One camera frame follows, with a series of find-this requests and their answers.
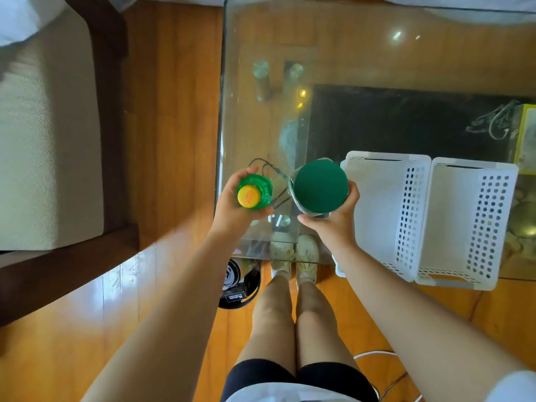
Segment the person's left hand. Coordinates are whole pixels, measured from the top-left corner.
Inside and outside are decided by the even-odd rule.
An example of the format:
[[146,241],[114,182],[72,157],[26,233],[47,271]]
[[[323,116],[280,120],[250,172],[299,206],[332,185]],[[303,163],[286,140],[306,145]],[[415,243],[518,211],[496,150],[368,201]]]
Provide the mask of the person's left hand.
[[237,200],[237,188],[247,175],[256,174],[258,167],[247,167],[235,172],[218,197],[210,233],[222,235],[237,242],[244,236],[251,223],[242,220],[242,207]]

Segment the person's right hand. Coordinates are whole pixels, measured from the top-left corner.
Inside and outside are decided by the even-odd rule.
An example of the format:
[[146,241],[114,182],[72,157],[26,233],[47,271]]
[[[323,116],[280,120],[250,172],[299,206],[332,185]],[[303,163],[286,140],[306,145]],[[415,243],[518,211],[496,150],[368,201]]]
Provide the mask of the person's right hand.
[[337,256],[358,248],[354,230],[354,211],[359,198],[360,193],[356,183],[349,181],[348,196],[345,202],[330,213],[333,230],[316,231],[333,255]]

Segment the green bottle with yellow cap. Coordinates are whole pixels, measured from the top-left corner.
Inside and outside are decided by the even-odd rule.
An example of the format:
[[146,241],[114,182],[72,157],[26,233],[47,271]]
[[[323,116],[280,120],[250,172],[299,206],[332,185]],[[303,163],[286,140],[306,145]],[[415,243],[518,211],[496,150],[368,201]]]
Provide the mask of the green bottle with yellow cap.
[[263,175],[250,174],[243,178],[236,190],[238,203],[246,209],[271,206],[273,184]]

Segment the clear jar with green lid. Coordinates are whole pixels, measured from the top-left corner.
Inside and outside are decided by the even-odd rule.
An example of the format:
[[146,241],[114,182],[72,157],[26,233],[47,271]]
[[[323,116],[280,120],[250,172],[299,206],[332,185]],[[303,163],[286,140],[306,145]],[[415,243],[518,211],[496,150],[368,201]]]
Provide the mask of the clear jar with green lid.
[[288,190],[301,214],[318,217],[345,202],[349,184],[340,165],[324,157],[295,170],[289,177]]

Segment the person's left forearm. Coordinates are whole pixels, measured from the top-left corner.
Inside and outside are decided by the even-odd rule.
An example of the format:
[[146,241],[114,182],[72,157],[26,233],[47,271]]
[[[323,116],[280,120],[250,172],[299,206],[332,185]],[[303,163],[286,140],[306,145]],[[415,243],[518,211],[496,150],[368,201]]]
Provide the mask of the person's left forearm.
[[81,402],[192,402],[237,243],[231,232],[211,229],[191,255],[181,255],[168,291]]

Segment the person's right forearm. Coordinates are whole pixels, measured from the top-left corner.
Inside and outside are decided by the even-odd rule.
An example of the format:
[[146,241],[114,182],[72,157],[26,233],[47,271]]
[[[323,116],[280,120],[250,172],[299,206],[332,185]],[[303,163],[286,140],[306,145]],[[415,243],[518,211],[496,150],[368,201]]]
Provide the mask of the person's right forearm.
[[484,402],[501,379],[530,371],[492,337],[359,247],[334,258],[426,402]]

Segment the person's right beige shoe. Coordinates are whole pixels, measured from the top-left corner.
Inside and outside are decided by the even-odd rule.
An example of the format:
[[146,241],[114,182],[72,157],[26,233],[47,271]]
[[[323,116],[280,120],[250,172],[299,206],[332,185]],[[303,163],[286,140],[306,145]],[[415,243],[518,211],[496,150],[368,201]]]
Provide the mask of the person's right beige shoe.
[[300,235],[295,250],[296,282],[316,284],[319,262],[319,249],[316,240],[310,235]]

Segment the person's beige shoe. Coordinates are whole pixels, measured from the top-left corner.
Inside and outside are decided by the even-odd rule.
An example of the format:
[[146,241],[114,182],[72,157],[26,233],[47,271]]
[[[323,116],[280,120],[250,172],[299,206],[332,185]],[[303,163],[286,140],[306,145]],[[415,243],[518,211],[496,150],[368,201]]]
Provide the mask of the person's beige shoe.
[[319,262],[319,249],[316,240],[310,235],[300,235],[295,250],[296,282],[316,284]]
[[291,265],[294,261],[294,244],[286,242],[270,243],[271,277],[291,279]]

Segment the person's left beige shoe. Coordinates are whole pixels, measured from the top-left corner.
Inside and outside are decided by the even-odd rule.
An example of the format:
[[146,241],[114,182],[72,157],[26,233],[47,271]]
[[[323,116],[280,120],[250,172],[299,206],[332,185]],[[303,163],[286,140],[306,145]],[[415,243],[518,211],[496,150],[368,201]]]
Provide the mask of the person's left beige shoe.
[[270,243],[271,277],[291,279],[291,265],[294,261],[294,244],[286,242]]

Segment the white perforated plastic basket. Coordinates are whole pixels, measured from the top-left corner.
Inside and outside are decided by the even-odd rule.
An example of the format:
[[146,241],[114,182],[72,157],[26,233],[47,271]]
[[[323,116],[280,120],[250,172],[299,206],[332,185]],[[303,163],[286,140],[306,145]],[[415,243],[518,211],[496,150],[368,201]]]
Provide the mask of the white perforated plastic basket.
[[417,279],[432,159],[350,151],[340,167],[356,183],[358,246],[405,281]]
[[417,284],[495,289],[517,176],[513,163],[433,159]]

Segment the black round device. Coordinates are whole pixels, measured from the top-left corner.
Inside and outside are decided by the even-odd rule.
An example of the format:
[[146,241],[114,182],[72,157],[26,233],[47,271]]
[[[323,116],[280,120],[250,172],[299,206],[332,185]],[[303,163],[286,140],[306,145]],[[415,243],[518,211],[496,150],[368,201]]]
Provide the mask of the black round device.
[[258,295],[262,285],[261,262],[253,258],[230,258],[218,307],[236,310]]

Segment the person's right leg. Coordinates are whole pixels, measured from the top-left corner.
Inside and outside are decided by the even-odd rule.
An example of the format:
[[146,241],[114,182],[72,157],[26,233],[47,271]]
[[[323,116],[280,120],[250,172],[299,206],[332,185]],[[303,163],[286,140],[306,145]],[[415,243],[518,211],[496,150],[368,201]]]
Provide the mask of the person's right leg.
[[332,306],[310,280],[298,285],[296,305],[298,367],[338,363],[359,370],[352,353],[340,338]]

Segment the person's leg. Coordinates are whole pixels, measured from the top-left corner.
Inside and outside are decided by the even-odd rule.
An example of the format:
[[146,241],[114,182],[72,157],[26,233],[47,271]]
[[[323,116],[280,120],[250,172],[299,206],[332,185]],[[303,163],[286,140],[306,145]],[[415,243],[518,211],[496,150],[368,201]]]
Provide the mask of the person's leg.
[[359,370],[352,353],[340,338],[332,306],[310,280],[298,285],[296,305],[298,367],[338,363]]
[[258,295],[252,313],[252,331],[236,365],[243,361],[272,361],[296,374],[295,322],[289,280],[276,275]]

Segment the person's left leg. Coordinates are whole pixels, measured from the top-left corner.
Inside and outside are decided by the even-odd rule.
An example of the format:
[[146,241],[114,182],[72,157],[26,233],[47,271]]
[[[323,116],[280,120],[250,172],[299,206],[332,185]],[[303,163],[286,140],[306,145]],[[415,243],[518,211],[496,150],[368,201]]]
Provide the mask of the person's left leg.
[[258,295],[252,313],[252,331],[236,365],[243,361],[272,361],[296,374],[295,322],[289,280],[276,275]]

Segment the black board with chalk drawing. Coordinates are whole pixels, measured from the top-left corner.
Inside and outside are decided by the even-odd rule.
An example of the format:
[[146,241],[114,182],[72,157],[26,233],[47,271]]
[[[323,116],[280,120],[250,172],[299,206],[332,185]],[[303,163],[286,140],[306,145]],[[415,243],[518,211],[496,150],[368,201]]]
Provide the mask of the black board with chalk drawing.
[[508,161],[514,109],[536,96],[315,85],[298,121],[305,161],[352,150]]

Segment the black shorts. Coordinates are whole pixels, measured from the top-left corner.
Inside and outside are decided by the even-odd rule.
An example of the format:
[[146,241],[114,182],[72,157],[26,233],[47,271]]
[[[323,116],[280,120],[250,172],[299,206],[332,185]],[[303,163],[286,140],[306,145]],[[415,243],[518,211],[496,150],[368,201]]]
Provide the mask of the black shorts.
[[293,375],[254,358],[233,367],[220,402],[379,402],[379,397],[356,365],[313,363]]

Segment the pile of decorative stones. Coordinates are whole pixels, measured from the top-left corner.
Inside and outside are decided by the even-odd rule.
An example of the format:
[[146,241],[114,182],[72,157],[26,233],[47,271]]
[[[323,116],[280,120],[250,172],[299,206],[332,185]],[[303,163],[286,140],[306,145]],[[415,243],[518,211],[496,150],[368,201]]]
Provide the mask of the pile of decorative stones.
[[505,242],[512,252],[536,261],[536,191],[515,189]]

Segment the yellow box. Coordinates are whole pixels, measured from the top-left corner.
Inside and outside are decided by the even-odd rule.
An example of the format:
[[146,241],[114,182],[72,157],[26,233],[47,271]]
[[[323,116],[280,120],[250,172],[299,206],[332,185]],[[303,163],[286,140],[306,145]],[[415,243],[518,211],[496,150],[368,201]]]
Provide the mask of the yellow box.
[[519,174],[536,176],[536,104],[515,108],[510,141],[511,160]]

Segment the white shirt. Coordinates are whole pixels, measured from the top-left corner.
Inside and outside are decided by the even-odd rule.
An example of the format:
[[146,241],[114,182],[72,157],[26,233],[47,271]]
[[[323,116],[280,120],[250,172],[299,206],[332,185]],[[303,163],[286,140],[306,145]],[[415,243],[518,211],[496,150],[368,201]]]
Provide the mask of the white shirt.
[[[329,390],[327,385],[268,382],[248,385],[223,402],[379,402],[363,374],[350,383],[348,391]],[[520,371],[497,382],[484,402],[536,402],[536,372]]]

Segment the white cloth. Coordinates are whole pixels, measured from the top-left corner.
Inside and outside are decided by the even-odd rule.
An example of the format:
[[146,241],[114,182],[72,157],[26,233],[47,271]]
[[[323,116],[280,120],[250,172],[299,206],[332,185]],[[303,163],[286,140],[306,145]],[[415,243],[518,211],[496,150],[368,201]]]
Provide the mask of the white cloth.
[[66,7],[65,0],[0,0],[0,47],[33,36]]

